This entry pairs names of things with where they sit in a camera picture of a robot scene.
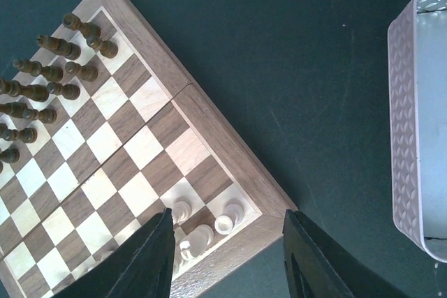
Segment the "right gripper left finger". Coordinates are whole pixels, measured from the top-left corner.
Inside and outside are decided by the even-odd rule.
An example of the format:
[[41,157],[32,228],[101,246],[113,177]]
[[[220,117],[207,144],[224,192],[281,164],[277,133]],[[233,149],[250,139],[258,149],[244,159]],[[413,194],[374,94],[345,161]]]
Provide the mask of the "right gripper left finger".
[[56,297],[169,297],[175,237],[170,208],[155,214],[115,252]]

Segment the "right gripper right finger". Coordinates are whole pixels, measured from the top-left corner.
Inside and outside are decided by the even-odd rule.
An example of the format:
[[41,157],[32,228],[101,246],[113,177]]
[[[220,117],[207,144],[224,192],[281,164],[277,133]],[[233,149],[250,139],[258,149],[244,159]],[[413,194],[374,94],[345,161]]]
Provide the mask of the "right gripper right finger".
[[407,297],[301,211],[286,210],[284,265],[291,297]]

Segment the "tall white piece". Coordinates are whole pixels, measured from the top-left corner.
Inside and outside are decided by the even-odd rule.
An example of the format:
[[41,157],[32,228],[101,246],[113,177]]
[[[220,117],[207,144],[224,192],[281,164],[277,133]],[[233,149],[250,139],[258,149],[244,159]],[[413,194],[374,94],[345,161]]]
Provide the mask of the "tall white piece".
[[179,270],[183,267],[185,263],[184,259],[181,256],[181,251],[179,247],[179,243],[183,238],[185,238],[186,234],[184,233],[181,227],[177,227],[174,230],[175,236],[175,254],[174,254],[174,262],[173,262],[173,276],[176,276]]

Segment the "white bishop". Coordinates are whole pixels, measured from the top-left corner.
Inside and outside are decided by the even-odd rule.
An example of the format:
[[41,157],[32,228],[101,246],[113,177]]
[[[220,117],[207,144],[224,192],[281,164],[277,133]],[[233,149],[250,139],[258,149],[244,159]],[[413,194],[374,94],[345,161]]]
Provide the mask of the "white bishop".
[[179,243],[180,254],[186,261],[199,257],[214,239],[214,231],[208,225],[199,225]]

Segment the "white pawn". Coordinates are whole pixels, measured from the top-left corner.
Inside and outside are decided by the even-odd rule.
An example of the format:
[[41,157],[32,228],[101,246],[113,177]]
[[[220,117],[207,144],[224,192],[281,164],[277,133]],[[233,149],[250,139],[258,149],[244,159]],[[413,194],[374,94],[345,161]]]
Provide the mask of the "white pawn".
[[172,207],[172,217],[174,224],[181,224],[191,216],[191,205],[183,200],[176,202]]

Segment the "white piece corner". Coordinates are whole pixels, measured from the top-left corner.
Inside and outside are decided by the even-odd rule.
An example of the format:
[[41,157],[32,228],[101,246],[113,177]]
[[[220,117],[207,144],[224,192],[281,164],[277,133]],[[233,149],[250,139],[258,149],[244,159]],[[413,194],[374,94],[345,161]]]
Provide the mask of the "white piece corner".
[[230,203],[216,218],[214,228],[219,234],[228,235],[241,223],[244,215],[244,209],[240,204]]

